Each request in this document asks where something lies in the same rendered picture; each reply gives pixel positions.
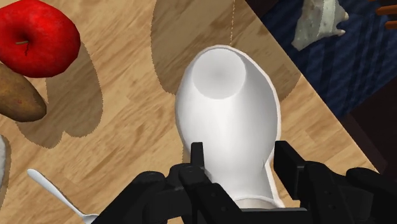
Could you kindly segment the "brown wooden chair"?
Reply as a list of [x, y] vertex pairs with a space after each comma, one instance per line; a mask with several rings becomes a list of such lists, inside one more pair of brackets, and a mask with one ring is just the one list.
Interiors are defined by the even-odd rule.
[[386, 29], [397, 30], [397, 0], [369, 0], [370, 2], [378, 2], [380, 6], [375, 10], [379, 16], [385, 15], [388, 21], [385, 23]]

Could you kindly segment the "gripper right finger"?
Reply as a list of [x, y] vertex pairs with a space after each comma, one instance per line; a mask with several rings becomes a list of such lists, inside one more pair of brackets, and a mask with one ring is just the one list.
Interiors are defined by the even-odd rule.
[[274, 170], [299, 208], [276, 212], [277, 224], [397, 224], [397, 183], [364, 167], [340, 175], [276, 141]]

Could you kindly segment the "red apple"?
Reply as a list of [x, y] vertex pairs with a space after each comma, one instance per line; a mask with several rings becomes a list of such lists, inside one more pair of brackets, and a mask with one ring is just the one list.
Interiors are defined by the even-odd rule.
[[63, 73], [78, 57], [74, 23], [40, 0], [19, 0], [0, 8], [0, 61], [30, 78]]

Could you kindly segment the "pale seashell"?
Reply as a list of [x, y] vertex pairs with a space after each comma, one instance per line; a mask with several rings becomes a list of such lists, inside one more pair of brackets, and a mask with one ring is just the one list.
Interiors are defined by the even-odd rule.
[[300, 51], [320, 39], [342, 36], [345, 31], [337, 25], [348, 19], [338, 0], [304, 0], [291, 44]]

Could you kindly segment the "brown potato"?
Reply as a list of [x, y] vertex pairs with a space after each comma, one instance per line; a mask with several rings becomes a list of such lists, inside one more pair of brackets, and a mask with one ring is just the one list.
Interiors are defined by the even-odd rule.
[[17, 122], [34, 122], [46, 112], [46, 103], [31, 82], [0, 64], [0, 114]]

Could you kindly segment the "white spoon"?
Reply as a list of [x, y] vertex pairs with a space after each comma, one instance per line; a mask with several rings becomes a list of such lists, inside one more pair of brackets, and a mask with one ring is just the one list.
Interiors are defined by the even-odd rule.
[[94, 220], [99, 216], [98, 214], [84, 214], [82, 213], [75, 205], [73, 205], [66, 196], [44, 175], [38, 172], [35, 169], [27, 169], [27, 174], [30, 178], [32, 178], [35, 182], [41, 185], [45, 190], [50, 192], [56, 198], [58, 198], [61, 202], [63, 202], [67, 207], [69, 207], [72, 211], [74, 211], [85, 224], [91, 224]]

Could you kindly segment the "white plate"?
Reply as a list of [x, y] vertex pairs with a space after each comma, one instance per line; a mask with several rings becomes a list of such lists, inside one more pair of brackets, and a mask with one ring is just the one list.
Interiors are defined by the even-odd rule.
[[2, 135], [0, 135], [0, 188], [3, 183], [6, 166], [6, 145]]

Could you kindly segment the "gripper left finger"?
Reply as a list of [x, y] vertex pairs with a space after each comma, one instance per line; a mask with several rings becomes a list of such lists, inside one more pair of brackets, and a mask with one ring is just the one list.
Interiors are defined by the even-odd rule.
[[204, 172], [201, 142], [191, 145], [191, 162], [173, 165], [169, 175], [145, 171], [137, 175], [92, 224], [243, 224], [244, 214]]

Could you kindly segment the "white cup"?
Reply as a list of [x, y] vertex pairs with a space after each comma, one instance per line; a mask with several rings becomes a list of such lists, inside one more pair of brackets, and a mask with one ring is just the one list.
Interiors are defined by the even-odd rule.
[[239, 207], [283, 206], [270, 168], [281, 136], [280, 103], [252, 58], [226, 45], [199, 52], [179, 85], [175, 113], [185, 150], [203, 144], [205, 173]]

